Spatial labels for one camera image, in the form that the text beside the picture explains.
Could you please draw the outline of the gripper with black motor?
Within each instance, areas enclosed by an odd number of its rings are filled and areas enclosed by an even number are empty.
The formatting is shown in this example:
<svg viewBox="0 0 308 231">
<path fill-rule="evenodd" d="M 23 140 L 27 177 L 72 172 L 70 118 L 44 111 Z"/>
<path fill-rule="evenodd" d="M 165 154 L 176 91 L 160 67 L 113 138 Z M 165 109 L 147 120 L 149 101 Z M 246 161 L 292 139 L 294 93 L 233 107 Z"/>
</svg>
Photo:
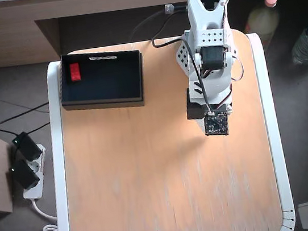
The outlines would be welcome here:
<svg viewBox="0 0 308 231">
<path fill-rule="evenodd" d="M 190 102 L 190 90 L 187 88 L 186 90 L 186 111 L 188 120 L 198 120 L 203 119 L 205 114 L 208 112 L 207 106 L 201 105 L 197 102 Z"/>
</svg>

